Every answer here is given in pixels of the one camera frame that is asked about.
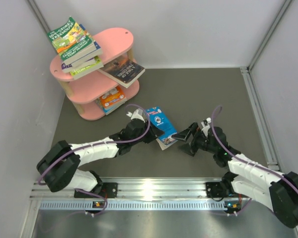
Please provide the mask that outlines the blue cartoon paperback book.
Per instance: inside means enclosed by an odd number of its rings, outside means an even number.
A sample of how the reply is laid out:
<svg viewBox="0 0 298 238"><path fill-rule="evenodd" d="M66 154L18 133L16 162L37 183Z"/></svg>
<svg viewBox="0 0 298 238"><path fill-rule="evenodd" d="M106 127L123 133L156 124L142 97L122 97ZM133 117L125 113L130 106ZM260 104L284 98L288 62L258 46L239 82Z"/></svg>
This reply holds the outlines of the blue cartoon paperback book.
<svg viewBox="0 0 298 238"><path fill-rule="evenodd" d="M146 109L146 112L149 114L150 122L159 130L164 132L163 135L156 139L160 148L165 150L175 144L177 140L172 138L172 136L177 134L177 131L161 108L153 107Z"/></svg>

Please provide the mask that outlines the light blue maze activity book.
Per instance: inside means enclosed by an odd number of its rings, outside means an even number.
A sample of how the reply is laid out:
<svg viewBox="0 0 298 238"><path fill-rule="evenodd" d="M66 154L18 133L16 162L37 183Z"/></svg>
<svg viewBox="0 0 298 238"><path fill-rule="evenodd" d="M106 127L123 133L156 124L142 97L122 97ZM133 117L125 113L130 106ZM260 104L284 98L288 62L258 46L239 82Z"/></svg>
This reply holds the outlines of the light blue maze activity book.
<svg viewBox="0 0 298 238"><path fill-rule="evenodd" d="M124 104L127 99L114 99L110 101L105 101L101 99L96 99L95 103L103 110L103 112L108 115Z"/></svg>

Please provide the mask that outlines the orange paperback book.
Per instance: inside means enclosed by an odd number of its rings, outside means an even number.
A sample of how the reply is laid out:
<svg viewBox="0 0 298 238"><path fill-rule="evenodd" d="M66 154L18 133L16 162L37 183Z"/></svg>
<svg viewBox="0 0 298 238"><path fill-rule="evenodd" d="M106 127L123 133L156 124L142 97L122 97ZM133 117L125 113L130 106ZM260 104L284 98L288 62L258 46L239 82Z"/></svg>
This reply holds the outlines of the orange paperback book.
<svg viewBox="0 0 298 238"><path fill-rule="evenodd" d="M124 91L120 86L117 86L99 97L101 100L110 101L114 99L127 99Z"/></svg>

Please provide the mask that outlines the dark Tale of Two Cities book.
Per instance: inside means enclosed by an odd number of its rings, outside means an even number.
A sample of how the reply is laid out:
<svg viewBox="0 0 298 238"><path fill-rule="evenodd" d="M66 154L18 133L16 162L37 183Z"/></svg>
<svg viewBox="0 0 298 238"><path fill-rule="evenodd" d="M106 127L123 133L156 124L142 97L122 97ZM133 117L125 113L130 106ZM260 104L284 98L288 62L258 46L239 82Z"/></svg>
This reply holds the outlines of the dark Tale of Two Cities book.
<svg viewBox="0 0 298 238"><path fill-rule="evenodd" d="M102 74L125 88L129 88L145 70L144 67L124 55L113 59L99 69Z"/></svg>

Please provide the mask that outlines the lime 65-Storey Treehouse book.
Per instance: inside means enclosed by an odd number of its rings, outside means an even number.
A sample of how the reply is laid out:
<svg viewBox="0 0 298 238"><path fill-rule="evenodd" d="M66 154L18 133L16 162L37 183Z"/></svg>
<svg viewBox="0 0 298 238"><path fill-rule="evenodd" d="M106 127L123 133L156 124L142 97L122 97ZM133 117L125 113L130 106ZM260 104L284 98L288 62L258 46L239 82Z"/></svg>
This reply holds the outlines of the lime 65-Storey Treehouse book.
<svg viewBox="0 0 298 238"><path fill-rule="evenodd" d="M103 63L102 63L102 60L100 59L99 56L95 56L94 57L95 59L95 63L94 64L91 64L91 65L88 65L88 66L85 66L85 67L82 67L80 69L76 69L76 70L73 70L73 71L70 71L70 75L73 77L74 80L77 80L83 76L86 76L88 75L89 73L91 72L94 72L100 68L103 67Z"/></svg>

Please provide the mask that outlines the blue 91-Storey Treehouse book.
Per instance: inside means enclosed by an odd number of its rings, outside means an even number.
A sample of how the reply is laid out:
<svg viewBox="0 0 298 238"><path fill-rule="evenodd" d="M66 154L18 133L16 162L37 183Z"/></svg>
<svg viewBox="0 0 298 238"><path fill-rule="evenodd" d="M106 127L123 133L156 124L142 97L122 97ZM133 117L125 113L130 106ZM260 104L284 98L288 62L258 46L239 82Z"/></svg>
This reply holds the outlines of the blue 91-Storey Treehouse book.
<svg viewBox="0 0 298 238"><path fill-rule="evenodd" d="M80 64L78 67L82 68L82 67L86 67L92 64L96 63L96 56L99 56L103 53L102 48L99 46L99 44L95 41L95 39L90 35L90 33L86 30L86 28L80 24L80 27L82 28L82 30L84 31L84 33L93 40L93 43L95 45L95 50L91 53L89 53L87 56L91 56L90 59L86 60L85 62L83 62L82 64Z"/></svg>

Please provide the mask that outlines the purple 52-Storey Treehouse book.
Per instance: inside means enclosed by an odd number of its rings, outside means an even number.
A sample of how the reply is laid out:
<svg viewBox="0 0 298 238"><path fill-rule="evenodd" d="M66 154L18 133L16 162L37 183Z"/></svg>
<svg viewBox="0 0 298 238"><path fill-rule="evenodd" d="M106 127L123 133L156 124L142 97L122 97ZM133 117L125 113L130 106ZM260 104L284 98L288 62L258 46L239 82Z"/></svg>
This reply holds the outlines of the purple 52-Storey Treehouse book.
<svg viewBox="0 0 298 238"><path fill-rule="evenodd" d="M78 69L81 69L81 68L83 68L83 67L92 65L92 64L94 64L94 63L96 63L95 58L91 58L91 59L89 59L89 60L83 62L83 63L80 64L79 66L72 66L72 64L65 64L65 63L63 63L63 64L61 65L61 69L62 69L62 72L64 72L64 73L69 73L69 72L71 72L71 71L78 70Z"/></svg>

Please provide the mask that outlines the green 104-Storey Treehouse book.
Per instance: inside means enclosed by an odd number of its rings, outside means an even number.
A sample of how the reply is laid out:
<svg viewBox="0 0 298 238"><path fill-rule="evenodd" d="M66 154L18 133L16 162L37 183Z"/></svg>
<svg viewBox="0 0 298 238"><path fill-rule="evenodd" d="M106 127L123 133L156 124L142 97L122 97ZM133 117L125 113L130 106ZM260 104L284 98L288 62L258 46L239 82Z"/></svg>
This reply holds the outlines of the green 104-Storey Treehouse book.
<svg viewBox="0 0 298 238"><path fill-rule="evenodd" d="M81 60L96 50L92 37L71 16L63 26L50 31L47 36L65 64Z"/></svg>

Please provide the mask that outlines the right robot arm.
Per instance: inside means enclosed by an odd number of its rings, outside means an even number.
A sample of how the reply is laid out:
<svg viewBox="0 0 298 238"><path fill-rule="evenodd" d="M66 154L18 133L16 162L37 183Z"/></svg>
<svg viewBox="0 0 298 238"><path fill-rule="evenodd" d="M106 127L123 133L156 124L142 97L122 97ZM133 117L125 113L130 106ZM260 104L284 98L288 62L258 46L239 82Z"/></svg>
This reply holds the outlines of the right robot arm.
<svg viewBox="0 0 298 238"><path fill-rule="evenodd" d="M184 153L209 152L219 167L228 170L220 182L226 196L245 195L266 206L288 228L298 226L298 174L274 171L247 158L208 120L194 122L172 138L185 142L179 147Z"/></svg>

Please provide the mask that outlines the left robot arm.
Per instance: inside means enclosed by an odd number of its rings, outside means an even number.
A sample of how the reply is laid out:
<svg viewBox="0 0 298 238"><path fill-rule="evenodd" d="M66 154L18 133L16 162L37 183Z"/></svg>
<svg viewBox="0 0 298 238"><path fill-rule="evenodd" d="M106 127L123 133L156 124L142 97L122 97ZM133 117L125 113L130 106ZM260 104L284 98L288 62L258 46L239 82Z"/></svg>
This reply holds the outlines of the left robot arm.
<svg viewBox="0 0 298 238"><path fill-rule="evenodd" d="M102 180L95 171L80 170L81 166L124 155L134 145L151 143L163 134L148 120L132 119L124 129L102 140L83 144L59 141L36 166L38 184L46 185L51 192L75 189L97 197L102 192Z"/></svg>

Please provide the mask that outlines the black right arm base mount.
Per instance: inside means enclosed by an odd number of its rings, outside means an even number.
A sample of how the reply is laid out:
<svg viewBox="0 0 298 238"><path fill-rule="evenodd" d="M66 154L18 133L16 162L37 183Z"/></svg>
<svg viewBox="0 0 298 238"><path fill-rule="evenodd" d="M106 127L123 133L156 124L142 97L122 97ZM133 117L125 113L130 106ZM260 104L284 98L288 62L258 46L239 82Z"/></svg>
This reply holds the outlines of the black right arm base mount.
<svg viewBox="0 0 298 238"><path fill-rule="evenodd" d="M214 201L222 201L225 198L238 198L238 194L223 182L206 182L206 195Z"/></svg>

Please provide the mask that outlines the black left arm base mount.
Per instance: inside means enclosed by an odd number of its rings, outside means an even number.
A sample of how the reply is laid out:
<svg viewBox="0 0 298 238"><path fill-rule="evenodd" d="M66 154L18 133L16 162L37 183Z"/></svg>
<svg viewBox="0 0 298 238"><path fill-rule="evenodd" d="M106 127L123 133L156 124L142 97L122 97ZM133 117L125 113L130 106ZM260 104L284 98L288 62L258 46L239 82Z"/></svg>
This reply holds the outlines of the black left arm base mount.
<svg viewBox="0 0 298 238"><path fill-rule="evenodd" d="M97 188L96 191L99 191L98 193L99 196L104 197L106 199L116 198L117 192L118 192L118 184L116 182L104 182L102 187L100 189ZM96 198L96 197L86 193L75 191L74 198Z"/></svg>

